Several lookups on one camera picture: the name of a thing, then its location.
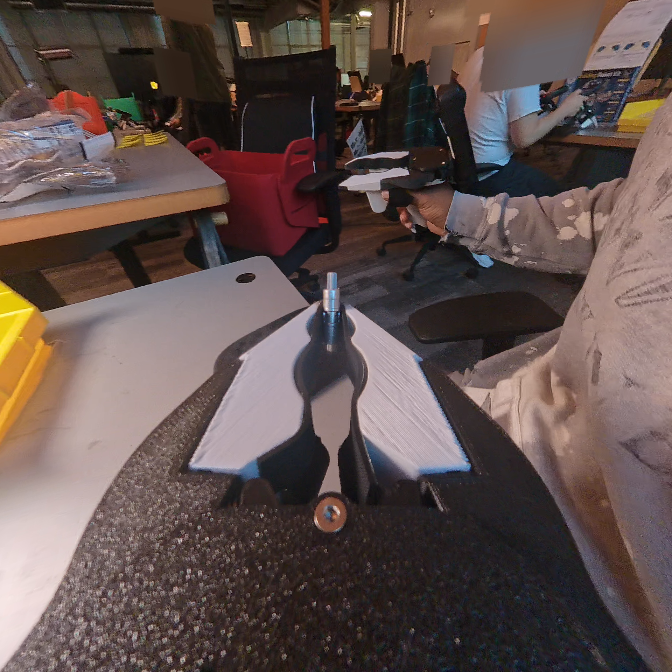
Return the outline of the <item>black office chair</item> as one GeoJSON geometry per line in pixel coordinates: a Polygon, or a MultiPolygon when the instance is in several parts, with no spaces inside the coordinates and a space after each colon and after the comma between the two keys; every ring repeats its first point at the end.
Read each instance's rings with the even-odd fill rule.
{"type": "Polygon", "coordinates": [[[337,63],[335,46],[295,55],[236,59],[240,150],[283,157],[295,140],[310,139],[315,158],[301,177],[293,196],[308,197],[317,207],[316,228],[300,234],[274,263],[301,286],[317,276],[303,267],[312,256],[336,251],[342,229],[338,184],[343,179],[335,166],[335,103],[337,63]]]}
{"type": "Polygon", "coordinates": [[[451,184],[471,193],[477,184],[476,162],[465,115],[466,92],[451,73],[436,91],[424,61],[394,65],[383,86],[374,151],[443,147],[451,156],[451,184]]]}

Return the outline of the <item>person's right hand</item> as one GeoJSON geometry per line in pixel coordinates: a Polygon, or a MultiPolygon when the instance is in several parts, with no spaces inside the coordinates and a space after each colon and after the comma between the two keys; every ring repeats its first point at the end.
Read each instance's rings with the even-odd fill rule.
{"type": "Polygon", "coordinates": [[[434,235],[445,237],[446,221],[455,196],[455,190],[447,183],[426,187],[418,191],[392,189],[382,191],[382,198],[393,205],[399,213],[400,223],[409,231],[415,230],[410,207],[417,210],[425,221],[426,228],[434,235]]]}

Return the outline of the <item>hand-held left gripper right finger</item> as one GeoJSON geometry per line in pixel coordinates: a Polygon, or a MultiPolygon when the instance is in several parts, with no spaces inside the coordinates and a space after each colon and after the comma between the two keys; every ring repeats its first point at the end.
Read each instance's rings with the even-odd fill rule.
{"type": "Polygon", "coordinates": [[[346,307],[346,362],[353,381],[349,434],[339,449],[341,492],[382,503],[401,480],[469,473],[471,465],[424,371],[422,358],[346,307]]]}

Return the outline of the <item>wooden table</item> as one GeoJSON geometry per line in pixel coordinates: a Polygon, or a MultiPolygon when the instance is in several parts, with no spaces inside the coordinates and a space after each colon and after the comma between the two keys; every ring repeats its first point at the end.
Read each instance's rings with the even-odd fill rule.
{"type": "Polygon", "coordinates": [[[23,290],[39,309],[65,305],[42,271],[105,251],[113,253],[133,287],[150,284],[130,239],[170,216],[194,218],[206,268],[229,262],[210,212],[230,199],[225,180],[173,138],[121,154],[128,172],[120,183],[47,189],[1,204],[1,280],[23,290]]]}

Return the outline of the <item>black swivel chair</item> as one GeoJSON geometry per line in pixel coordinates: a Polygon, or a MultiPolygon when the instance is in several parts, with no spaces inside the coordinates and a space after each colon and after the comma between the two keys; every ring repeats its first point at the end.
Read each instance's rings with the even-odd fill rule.
{"type": "Polygon", "coordinates": [[[486,359],[512,348],[517,337],[546,333],[564,318],[526,292],[495,292],[450,298],[411,314],[408,326],[421,343],[480,340],[486,359]]]}

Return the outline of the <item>grey desk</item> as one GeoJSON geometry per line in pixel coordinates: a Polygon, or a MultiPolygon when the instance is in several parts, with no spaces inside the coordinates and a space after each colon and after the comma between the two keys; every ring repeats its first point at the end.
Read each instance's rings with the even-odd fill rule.
{"type": "Polygon", "coordinates": [[[43,379],[1,445],[1,666],[106,489],[220,352],[307,301],[267,257],[49,310],[43,379]]]}

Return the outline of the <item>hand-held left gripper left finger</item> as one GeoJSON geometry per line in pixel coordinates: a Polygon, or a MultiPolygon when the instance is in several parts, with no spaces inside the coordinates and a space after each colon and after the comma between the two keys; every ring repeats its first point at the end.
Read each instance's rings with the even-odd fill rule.
{"type": "Polygon", "coordinates": [[[316,305],[305,308],[237,358],[239,368],[189,460],[191,471],[261,478],[287,503],[317,496],[329,453],[296,382],[316,313],[316,305]]]}

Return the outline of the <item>grey axle pin piece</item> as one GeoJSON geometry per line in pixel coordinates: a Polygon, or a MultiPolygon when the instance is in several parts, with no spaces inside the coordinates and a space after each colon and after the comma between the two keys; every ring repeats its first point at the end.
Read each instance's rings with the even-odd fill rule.
{"type": "Polygon", "coordinates": [[[327,273],[327,285],[323,290],[321,324],[325,349],[333,353],[337,348],[341,324],[340,288],[336,272],[327,273]]]}

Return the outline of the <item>empty yellow bin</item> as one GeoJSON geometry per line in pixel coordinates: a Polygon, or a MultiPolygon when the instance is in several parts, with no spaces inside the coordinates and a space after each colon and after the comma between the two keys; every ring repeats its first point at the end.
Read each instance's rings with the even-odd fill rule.
{"type": "Polygon", "coordinates": [[[1,283],[1,440],[36,390],[52,348],[40,310],[1,283]]]}

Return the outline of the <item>person's right forearm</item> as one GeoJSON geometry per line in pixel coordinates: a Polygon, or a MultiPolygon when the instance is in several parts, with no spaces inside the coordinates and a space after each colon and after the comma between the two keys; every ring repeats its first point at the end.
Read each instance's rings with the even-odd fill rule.
{"type": "Polygon", "coordinates": [[[586,274],[626,180],[551,197],[479,197],[456,192],[442,242],[546,273],[586,274]]]}

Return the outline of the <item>clear plastic bags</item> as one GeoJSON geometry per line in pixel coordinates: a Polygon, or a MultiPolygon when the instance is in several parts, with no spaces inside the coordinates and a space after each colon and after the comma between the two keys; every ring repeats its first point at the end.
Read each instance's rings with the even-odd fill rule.
{"type": "Polygon", "coordinates": [[[111,132],[91,136],[83,120],[58,112],[35,83],[1,105],[1,203],[48,189],[107,188],[128,178],[111,132]]]}

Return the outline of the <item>printed product box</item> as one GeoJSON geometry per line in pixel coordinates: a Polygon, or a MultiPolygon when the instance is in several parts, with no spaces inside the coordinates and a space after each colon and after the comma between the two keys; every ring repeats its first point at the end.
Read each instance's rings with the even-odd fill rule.
{"type": "Polygon", "coordinates": [[[584,97],[579,128],[617,122],[670,22],[670,1],[630,1],[615,14],[570,87],[584,97]]]}

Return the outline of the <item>red fabric bag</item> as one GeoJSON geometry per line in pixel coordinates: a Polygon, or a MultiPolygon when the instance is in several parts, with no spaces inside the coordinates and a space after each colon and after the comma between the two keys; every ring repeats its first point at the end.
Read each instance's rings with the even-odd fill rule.
{"type": "Polygon", "coordinates": [[[229,202],[214,209],[227,216],[216,227],[225,248],[279,257],[320,230],[317,197],[298,191],[315,172],[313,139],[294,140],[282,154],[222,150],[207,137],[187,149],[226,182],[229,202]]]}

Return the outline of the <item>orange object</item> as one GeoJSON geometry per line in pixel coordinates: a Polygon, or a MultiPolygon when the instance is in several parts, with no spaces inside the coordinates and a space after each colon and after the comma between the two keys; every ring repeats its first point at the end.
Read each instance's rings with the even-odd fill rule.
{"type": "Polygon", "coordinates": [[[83,120],[82,128],[85,133],[99,136],[108,132],[103,113],[96,98],[92,96],[64,90],[50,100],[50,105],[58,112],[79,116],[83,120]]]}

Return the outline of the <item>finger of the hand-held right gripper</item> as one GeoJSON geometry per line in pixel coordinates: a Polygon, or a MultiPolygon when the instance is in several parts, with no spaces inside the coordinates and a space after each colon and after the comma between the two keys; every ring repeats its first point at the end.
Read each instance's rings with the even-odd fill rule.
{"type": "Polygon", "coordinates": [[[351,174],[371,174],[392,171],[395,174],[408,174],[411,152],[408,150],[381,152],[354,158],[345,164],[345,170],[351,174]]]}
{"type": "Polygon", "coordinates": [[[436,177],[433,173],[409,171],[408,169],[389,169],[384,171],[369,171],[362,175],[351,175],[341,182],[340,189],[348,191],[389,191],[390,189],[406,189],[416,191],[427,186],[443,183],[443,177],[436,177]]]}

